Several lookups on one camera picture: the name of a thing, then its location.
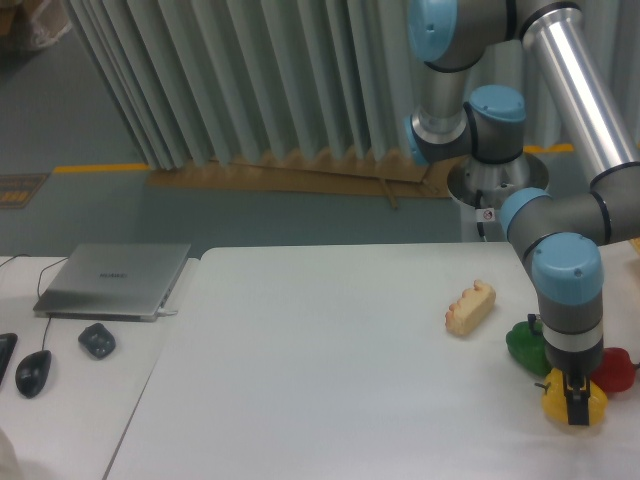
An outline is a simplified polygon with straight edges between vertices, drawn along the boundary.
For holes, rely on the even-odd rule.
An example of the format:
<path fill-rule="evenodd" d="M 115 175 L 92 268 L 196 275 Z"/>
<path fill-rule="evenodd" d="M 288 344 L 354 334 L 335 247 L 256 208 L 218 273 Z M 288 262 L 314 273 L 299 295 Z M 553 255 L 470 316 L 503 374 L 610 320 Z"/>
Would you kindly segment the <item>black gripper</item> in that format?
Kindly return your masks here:
<path fill-rule="evenodd" d="M 562 372 L 568 424 L 589 426 L 589 400 L 591 397 L 590 376 L 601 364 L 604 343 L 600 340 L 587 350 L 569 352 L 548 342 L 544 343 L 545 356 L 549 364 Z"/>

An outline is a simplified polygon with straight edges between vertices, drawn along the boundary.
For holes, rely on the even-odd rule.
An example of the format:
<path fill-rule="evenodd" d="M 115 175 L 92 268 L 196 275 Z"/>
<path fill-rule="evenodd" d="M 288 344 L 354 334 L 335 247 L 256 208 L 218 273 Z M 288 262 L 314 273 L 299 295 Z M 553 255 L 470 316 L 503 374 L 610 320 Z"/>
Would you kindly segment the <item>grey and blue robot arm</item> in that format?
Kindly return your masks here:
<path fill-rule="evenodd" d="M 560 372 L 571 425 L 592 425 L 592 373 L 603 357 L 604 272 L 600 247 L 639 234 L 639 150 L 586 44 L 577 1 L 413 1 L 408 38 L 436 78 L 430 98 L 405 119 L 413 159 L 460 155 L 501 166 L 523 154 L 524 102 L 499 86 L 462 90 L 492 45 L 517 40 L 542 73 L 591 183 L 586 194 L 554 199 L 521 188 L 501 205 L 506 239 L 537 294 L 530 322 Z"/>

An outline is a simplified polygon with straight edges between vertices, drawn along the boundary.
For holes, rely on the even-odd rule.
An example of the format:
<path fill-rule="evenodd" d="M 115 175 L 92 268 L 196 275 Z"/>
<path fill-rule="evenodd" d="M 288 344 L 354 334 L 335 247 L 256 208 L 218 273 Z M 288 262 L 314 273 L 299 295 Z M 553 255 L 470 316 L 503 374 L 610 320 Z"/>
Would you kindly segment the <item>striped cream sleeve forearm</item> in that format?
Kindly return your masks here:
<path fill-rule="evenodd" d="M 0 451 L 1 480 L 23 480 L 24 474 L 19 466 L 13 444 L 3 430 L 0 431 Z"/>

